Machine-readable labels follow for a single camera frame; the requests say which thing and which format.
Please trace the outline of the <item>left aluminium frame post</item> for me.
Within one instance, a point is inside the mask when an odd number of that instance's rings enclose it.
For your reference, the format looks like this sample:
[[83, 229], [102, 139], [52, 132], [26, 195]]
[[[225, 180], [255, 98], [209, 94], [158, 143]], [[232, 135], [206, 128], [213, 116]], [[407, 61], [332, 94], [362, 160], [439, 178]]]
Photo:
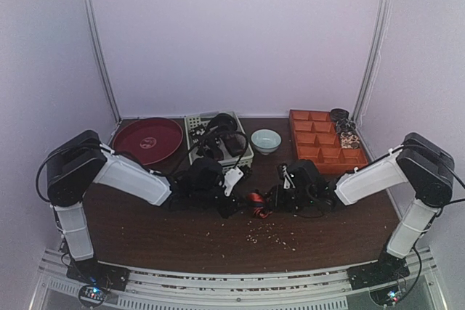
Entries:
[[105, 98], [110, 106], [110, 110], [113, 115], [113, 119], [116, 123], [121, 122], [121, 114], [119, 112], [116, 98], [113, 92], [113, 87], [110, 82], [110, 77], [108, 75], [108, 69], [106, 66], [102, 44], [97, 28], [97, 21], [95, 18], [93, 1], [92, 0], [83, 0], [84, 9], [87, 18], [87, 24], [89, 28], [90, 38], [92, 42], [92, 50], [94, 54], [94, 59], [97, 65], [97, 71], [102, 82], [103, 90], [105, 93]]

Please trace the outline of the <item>orange compartment organizer box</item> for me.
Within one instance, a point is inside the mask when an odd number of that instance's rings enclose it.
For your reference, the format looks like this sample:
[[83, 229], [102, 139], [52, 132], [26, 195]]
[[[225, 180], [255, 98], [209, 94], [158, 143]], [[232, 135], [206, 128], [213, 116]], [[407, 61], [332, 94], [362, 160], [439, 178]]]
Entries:
[[295, 158], [311, 160], [322, 174], [339, 175], [368, 164], [362, 147], [341, 146], [328, 112], [291, 110], [289, 125]]

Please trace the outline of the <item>right aluminium frame post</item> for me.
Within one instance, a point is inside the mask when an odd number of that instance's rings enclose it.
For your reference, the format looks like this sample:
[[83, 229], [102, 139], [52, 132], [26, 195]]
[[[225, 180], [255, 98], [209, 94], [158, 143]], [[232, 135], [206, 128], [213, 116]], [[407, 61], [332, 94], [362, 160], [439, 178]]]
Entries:
[[371, 93], [374, 88], [381, 59], [381, 48], [389, 22], [391, 2], [392, 0], [379, 0], [375, 26], [373, 29], [373, 37], [368, 51], [368, 59], [352, 114], [352, 119], [357, 125], [362, 124], [362, 119], [368, 108], [369, 99], [371, 98]]

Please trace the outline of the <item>rolled patterned tie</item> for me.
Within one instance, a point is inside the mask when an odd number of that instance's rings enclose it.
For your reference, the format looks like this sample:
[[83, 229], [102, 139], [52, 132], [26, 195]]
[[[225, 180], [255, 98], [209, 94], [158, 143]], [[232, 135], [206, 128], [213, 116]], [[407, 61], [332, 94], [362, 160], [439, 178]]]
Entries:
[[354, 134], [356, 124], [348, 118], [340, 119], [335, 124], [335, 130], [337, 134]]
[[342, 149], [359, 149], [361, 146], [360, 137], [353, 133], [340, 133], [339, 141]]

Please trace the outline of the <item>pale blue ceramic bowl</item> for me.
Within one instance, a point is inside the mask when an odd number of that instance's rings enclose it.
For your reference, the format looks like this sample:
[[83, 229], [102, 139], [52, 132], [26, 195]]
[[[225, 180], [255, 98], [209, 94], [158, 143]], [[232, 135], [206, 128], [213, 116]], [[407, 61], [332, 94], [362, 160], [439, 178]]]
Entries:
[[280, 134], [271, 129], [259, 129], [251, 135], [251, 143], [263, 155], [275, 152], [281, 145], [281, 142]]

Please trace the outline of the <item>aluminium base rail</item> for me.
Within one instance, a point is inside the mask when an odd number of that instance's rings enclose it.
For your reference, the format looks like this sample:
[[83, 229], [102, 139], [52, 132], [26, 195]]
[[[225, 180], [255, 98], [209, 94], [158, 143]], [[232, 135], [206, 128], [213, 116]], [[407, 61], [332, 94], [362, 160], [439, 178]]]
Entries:
[[201, 274], [124, 266], [101, 287], [67, 276], [69, 259], [47, 249], [29, 309], [448, 309], [430, 250], [407, 257], [408, 276], [355, 284], [362, 264], [300, 272]]

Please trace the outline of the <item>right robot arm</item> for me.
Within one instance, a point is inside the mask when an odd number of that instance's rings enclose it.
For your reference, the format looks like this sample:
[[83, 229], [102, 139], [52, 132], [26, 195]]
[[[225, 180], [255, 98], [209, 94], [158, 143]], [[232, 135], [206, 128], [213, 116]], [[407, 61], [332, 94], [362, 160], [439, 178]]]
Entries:
[[267, 196], [274, 211], [296, 213], [314, 205], [319, 211], [331, 212], [399, 184], [413, 189], [414, 198], [373, 265], [372, 274], [379, 282], [389, 281], [404, 266], [418, 239], [451, 203], [453, 183], [458, 179], [452, 155], [416, 132], [406, 135], [387, 154], [332, 181], [311, 160], [283, 164], [278, 170], [283, 182]]

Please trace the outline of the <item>red round tray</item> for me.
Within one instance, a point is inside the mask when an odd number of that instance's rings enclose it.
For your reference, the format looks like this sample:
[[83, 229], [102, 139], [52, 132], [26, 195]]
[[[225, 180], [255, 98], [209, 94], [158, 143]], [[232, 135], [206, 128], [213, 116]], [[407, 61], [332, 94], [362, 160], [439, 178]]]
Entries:
[[183, 138], [182, 127], [176, 121], [148, 118], [124, 126], [116, 133], [112, 148], [131, 153], [143, 165], [151, 165], [173, 155]]

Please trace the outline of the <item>beige plastic basket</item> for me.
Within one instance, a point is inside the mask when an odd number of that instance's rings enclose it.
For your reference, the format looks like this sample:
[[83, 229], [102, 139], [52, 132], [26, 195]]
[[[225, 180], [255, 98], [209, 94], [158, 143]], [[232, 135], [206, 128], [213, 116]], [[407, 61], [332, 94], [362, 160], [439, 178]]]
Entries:
[[200, 158], [217, 161], [223, 171], [239, 167], [248, 171], [254, 151], [237, 115], [212, 112], [184, 118], [185, 136], [190, 163]]

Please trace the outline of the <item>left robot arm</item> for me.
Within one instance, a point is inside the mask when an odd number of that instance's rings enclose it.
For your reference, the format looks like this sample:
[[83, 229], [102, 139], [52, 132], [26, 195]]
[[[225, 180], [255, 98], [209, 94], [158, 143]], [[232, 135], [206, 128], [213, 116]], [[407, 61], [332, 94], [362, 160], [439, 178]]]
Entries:
[[214, 207], [223, 218], [239, 209], [233, 196], [244, 172], [238, 164], [224, 170], [219, 161], [203, 157], [186, 171], [166, 174], [143, 165], [129, 152], [117, 151], [86, 130], [51, 151], [36, 172], [35, 185], [46, 175], [46, 191], [37, 195], [50, 204], [70, 255], [70, 265], [89, 284], [104, 278], [84, 213], [84, 196], [93, 184], [112, 187], [147, 203], [171, 210]]

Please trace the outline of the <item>red navy striped tie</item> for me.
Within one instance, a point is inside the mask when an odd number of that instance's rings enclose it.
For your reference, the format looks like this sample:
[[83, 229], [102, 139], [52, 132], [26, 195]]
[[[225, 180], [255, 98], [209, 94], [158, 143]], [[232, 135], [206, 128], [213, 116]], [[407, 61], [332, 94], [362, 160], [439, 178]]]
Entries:
[[272, 213], [268, 202], [258, 192], [248, 193], [246, 201], [251, 209], [252, 216], [256, 219], [265, 219]]

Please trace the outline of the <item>dark ties in basket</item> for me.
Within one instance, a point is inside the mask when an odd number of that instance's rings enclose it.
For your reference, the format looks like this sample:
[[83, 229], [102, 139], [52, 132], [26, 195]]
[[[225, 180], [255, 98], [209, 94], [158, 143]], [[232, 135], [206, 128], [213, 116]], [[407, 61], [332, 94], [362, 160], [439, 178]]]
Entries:
[[189, 135], [195, 145], [198, 157], [207, 157], [215, 161], [225, 159], [225, 151], [238, 161], [246, 154], [248, 138], [239, 131], [238, 122], [227, 113], [215, 115], [206, 125], [198, 125]]

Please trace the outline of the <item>aluminium frame post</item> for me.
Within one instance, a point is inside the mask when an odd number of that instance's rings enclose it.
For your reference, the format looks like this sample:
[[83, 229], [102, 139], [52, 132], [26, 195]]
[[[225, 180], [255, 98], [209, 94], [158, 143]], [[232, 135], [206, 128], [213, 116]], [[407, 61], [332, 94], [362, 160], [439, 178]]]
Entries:
[[381, 48], [389, 22], [391, 2], [392, 0], [379, 0], [375, 26], [373, 29], [373, 37], [368, 51], [368, 59], [352, 114], [352, 119], [357, 125], [362, 124], [362, 119], [368, 108], [369, 99], [371, 98], [371, 93], [374, 88], [381, 59]]
[[113, 87], [110, 82], [110, 77], [108, 75], [108, 69], [106, 66], [102, 44], [97, 28], [97, 21], [95, 18], [93, 1], [92, 0], [83, 0], [84, 9], [87, 18], [87, 24], [89, 28], [90, 38], [92, 42], [92, 50], [94, 54], [94, 59], [97, 65], [97, 71], [102, 82], [103, 90], [105, 93], [105, 98], [110, 106], [110, 110], [113, 115], [113, 119], [116, 123], [121, 122], [121, 114], [119, 112], [116, 98], [113, 92]]

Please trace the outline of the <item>rolled dark tie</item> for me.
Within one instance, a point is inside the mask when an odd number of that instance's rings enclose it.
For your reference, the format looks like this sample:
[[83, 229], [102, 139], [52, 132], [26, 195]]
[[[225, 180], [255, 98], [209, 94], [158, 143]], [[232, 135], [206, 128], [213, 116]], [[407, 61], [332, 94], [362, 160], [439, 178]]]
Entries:
[[342, 108], [334, 108], [329, 113], [330, 119], [336, 123], [337, 121], [348, 119], [349, 111]]

